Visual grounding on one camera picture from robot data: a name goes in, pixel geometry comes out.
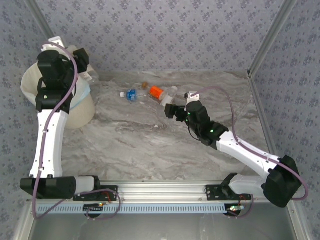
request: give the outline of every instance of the small bottle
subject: small bottle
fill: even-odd
[[[137,89],[129,89],[125,92],[120,92],[121,98],[126,98],[130,102],[135,101],[143,101],[147,98],[148,94],[144,90],[137,90]]]
[[[142,89],[148,91],[148,93],[152,97],[158,99],[159,101],[162,101],[166,95],[165,91],[162,90],[160,87],[155,86],[155,85],[149,86],[149,84],[146,81],[142,83],[141,87],[142,87]]]
[[[163,100],[161,101],[161,106],[166,106],[167,104],[172,104],[176,94],[178,92],[178,88],[176,86],[170,87],[165,93]]]

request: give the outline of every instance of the purple cable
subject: purple cable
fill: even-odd
[[[307,186],[307,183],[305,180],[303,180],[303,178],[297,174],[295,171],[293,171],[291,168],[287,167],[286,165],[278,162],[278,161],[275,161],[273,159],[270,159],[268,158],[267,156],[264,156],[264,155],[261,155],[260,153],[252,150],[251,148],[247,147],[246,145],[244,145],[243,143],[239,142],[239,139],[236,135],[236,115],[235,115],[235,110],[234,110],[234,107],[232,105],[232,101],[231,101],[231,98],[229,96],[229,94],[226,92],[226,90],[224,90],[222,87],[220,86],[208,86],[208,87],[205,87],[203,89],[201,89],[200,91],[197,91],[196,93],[192,94],[190,97],[194,97],[195,95],[198,95],[200,93],[203,93],[209,89],[217,89],[217,90],[220,90],[222,91],[226,97],[228,98],[228,101],[229,101],[229,104],[230,104],[230,108],[231,108],[231,114],[232,114],[232,133],[233,133],[233,137],[235,139],[235,141],[241,146],[243,147],[244,149],[246,149],[248,152],[264,159],[264,160],[268,160],[269,162],[273,163],[273,164],[276,164],[276,165],[279,165],[280,167],[284,168],[285,170],[287,170],[288,172],[290,172],[292,175],[294,175],[303,185],[304,189],[305,189],[305,194],[303,197],[293,197],[291,200],[294,200],[294,201],[302,201],[302,200],[305,200],[308,195],[309,195],[309,188]]]
[[[88,218],[88,220],[92,220],[92,221],[100,221],[100,220],[107,220],[107,219],[112,219],[114,218],[118,212],[120,211],[121,209],[121,198],[119,196],[119,193],[117,193],[116,191],[113,191],[113,190],[110,190],[110,189],[99,189],[99,190],[93,190],[93,191],[88,191],[88,192],[83,192],[83,193],[80,193],[79,195],[88,195],[88,194],[96,194],[96,193],[101,193],[101,192],[109,192],[109,193],[112,193],[114,195],[116,195],[119,199],[119,206],[118,208],[116,209],[116,211],[111,215],[111,216],[106,216],[106,217],[101,217],[101,218],[92,218],[92,217],[89,217],[89,212],[92,208],[94,207],[90,207],[87,211],[86,211],[86,217]]]
[[[74,57],[72,56],[71,53],[69,53],[64,47],[53,43],[53,42],[45,42],[44,45],[52,45],[55,46],[59,49],[61,49],[62,51],[65,52],[65,54],[70,58],[71,62],[73,63],[73,67],[74,67],[74,77],[73,77],[73,81],[72,84],[68,90],[68,92],[66,93],[66,95],[64,96],[64,98],[55,106],[55,108],[52,110],[52,112],[50,113],[48,119],[45,122],[44,128],[43,128],[43,135],[42,135],[42,141],[41,141],[41,148],[40,148],[40,156],[39,156],[39,171],[38,174],[36,176],[35,179],[35,184],[34,184],[34,189],[33,189],[33,195],[32,195],[32,215],[33,218],[35,220],[39,220],[41,218],[43,218],[45,215],[47,215],[52,209],[54,209],[56,206],[58,206],[59,204],[61,204],[63,200],[60,200],[57,204],[55,204],[53,207],[51,207],[48,211],[46,211],[44,214],[42,214],[41,216],[37,216],[36,213],[36,199],[37,199],[37,191],[38,191],[38,187],[39,187],[39,182],[40,182],[40,178],[41,178],[41,173],[42,173],[42,167],[43,167],[43,163],[44,163],[44,152],[45,152],[45,144],[46,144],[46,137],[47,137],[47,132],[48,132],[48,127],[50,124],[50,120],[52,119],[53,115],[55,114],[55,112],[61,107],[62,104],[64,104],[64,102],[68,99],[68,97],[71,95],[73,89],[76,86],[76,83],[78,81],[78,67],[77,67],[77,63],[74,59]]]

